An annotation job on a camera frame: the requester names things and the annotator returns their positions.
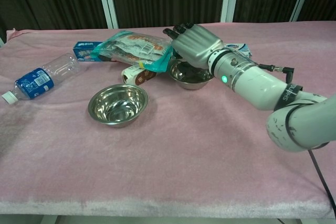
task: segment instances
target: plastic water bottle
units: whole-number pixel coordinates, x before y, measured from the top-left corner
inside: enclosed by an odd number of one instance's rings
[[[4,93],[2,97],[9,104],[18,100],[34,99],[78,73],[79,70],[76,56],[62,55],[16,80],[14,89]]]

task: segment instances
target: plastic package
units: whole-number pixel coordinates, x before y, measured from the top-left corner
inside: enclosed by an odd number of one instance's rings
[[[166,72],[172,53],[167,39],[121,31],[98,45],[91,53],[128,63],[154,72]]]
[[[78,73],[79,62],[75,55],[65,54],[25,74],[15,81],[14,89],[2,95],[9,104],[18,100],[33,99],[59,85],[65,79]]]

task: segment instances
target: snack bag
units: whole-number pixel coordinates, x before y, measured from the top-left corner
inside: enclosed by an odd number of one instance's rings
[[[99,55],[154,72],[166,72],[172,54],[169,40],[132,31],[121,31],[98,45],[92,58]]]

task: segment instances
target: bowl rim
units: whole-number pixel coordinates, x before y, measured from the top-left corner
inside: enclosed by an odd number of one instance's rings
[[[108,90],[108,89],[113,89],[113,88],[118,88],[118,87],[131,87],[131,88],[134,88],[134,89],[138,89],[143,95],[144,95],[144,104],[143,106],[141,107],[141,109],[138,111],[137,114],[135,114],[134,116],[128,118],[127,120],[124,120],[124,121],[119,121],[119,122],[107,122],[107,121],[104,121],[100,118],[98,118],[96,116],[95,113],[93,113],[92,111],[92,103],[93,101],[97,98],[97,96],[99,96],[102,92]],[[118,125],[118,124],[122,124],[122,123],[127,123],[127,122],[130,122],[132,120],[134,120],[135,118],[137,118],[143,111],[144,109],[147,107],[147,104],[148,104],[148,94],[147,92],[143,89],[143,88],[140,88],[139,86],[136,86],[136,85],[132,85],[132,84],[125,84],[125,83],[120,83],[120,84],[115,84],[115,85],[111,85],[111,86],[108,86],[100,91],[98,91],[96,94],[94,94],[94,96],[90,99],[90,102],[89,102],[89,105],[88,105],[88,112],[89,112],[89,115],[96,121],[100,122],[100,123],[103,123],[103,124],[107,124],[107,125]]]
[[[170,75],[170,77],[171,77],[173,80],[178,81],[179,83],[184,83],[184,84],[202,84],[202,83],[211,81],[211,80],[214,78],[214,76],[211,75],[211,78],[210,78],[210,79],[205,80],[205,81],[202,81],[202,82],[197,82],[197,83],[191,83],[191,82],[180,81],[180,80],[176,79],[176,78],[172,75],[172,67],[173,67],[177,62],[183,62],[183,61],[180,61],[180,60],[178,60],[178,59],[171,60],[171,62],[170,62],[170,64],[169,64],[169,75]]]

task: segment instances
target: blue bottle label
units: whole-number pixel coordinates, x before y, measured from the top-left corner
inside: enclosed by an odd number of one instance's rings
[[[43,94],[54,86],[54,82],[42,68],[37,68],[16,80],[16,85],[31,98]]]

